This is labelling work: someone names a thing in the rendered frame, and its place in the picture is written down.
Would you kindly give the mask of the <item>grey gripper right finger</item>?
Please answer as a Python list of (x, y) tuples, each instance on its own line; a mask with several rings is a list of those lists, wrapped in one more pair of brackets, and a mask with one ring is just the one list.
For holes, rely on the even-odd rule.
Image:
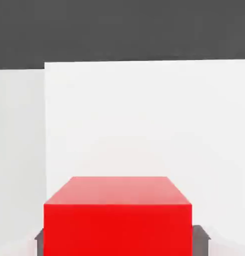
[(222, 256), (221, 236), (214, 228), (192, 226), (192, 256)]

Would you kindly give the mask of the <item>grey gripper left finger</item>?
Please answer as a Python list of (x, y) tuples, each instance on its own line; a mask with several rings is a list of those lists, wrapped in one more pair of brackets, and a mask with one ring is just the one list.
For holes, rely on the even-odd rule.
[(44, 256), (44, 229), (32, 232), (27, 241), (27, 256)]

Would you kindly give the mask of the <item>small red cube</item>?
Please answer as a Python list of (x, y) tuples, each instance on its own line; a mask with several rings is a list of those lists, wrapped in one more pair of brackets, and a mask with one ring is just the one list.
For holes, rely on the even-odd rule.
[(167, 177), (73, 177), (43, 206), (43, 256), (192, 256), (192, 204)]

